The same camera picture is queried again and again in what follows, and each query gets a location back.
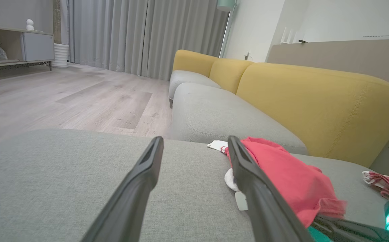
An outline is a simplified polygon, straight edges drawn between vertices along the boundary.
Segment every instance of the white figurine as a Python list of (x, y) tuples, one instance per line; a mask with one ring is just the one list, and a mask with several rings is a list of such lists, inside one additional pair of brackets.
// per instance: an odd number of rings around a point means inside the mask
[(33, 20), (28, 19), (28, 20), (27, 20), (26, 29), (28, 29), (28, 30), (34, 30), (33, 24), (34, 24), (34, 23), (33, 23)]

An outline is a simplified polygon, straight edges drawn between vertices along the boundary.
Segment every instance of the open cabinet compartment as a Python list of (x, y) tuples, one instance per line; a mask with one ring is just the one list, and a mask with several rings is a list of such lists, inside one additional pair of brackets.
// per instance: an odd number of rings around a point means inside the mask
[(0, 48), (6, 52), (7, 59), (0, 59), (0, 63), (14, 63), (24, 61), (23, 33), (0, 29)]

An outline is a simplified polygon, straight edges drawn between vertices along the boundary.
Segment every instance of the green lamp shade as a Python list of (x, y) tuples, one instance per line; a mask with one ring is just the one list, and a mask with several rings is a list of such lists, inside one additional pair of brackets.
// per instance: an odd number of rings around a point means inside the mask
[(225, 12), (230, 12), (233, 10), (235, 5), (235, 0), (218, 0), (217, 9)]

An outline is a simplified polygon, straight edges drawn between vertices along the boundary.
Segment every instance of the sofa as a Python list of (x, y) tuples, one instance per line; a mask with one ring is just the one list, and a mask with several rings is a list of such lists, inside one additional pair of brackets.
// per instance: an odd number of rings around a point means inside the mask
[(171, 138), (265, 138), (290, 153), (369, 167), (389, 140), (389, 83), (368, 75), (178, 50)]
[[(80, 241), (151, 138), (34, 130), (0, 143), (0, 242)], [(385, 226), (386, 199), (358, 164), (307, 155), (346, 200), (346, 219)], [(230, 163), (206, 144), (165, 140), (140, 241), (254, 241), (224, 175)]]

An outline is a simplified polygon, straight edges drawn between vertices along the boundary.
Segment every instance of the cabinet door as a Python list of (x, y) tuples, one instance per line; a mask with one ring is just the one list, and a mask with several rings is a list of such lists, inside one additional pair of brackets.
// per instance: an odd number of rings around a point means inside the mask
[(25, 61), (53, 60), (54, 39), (52, 35), (24, 33)]

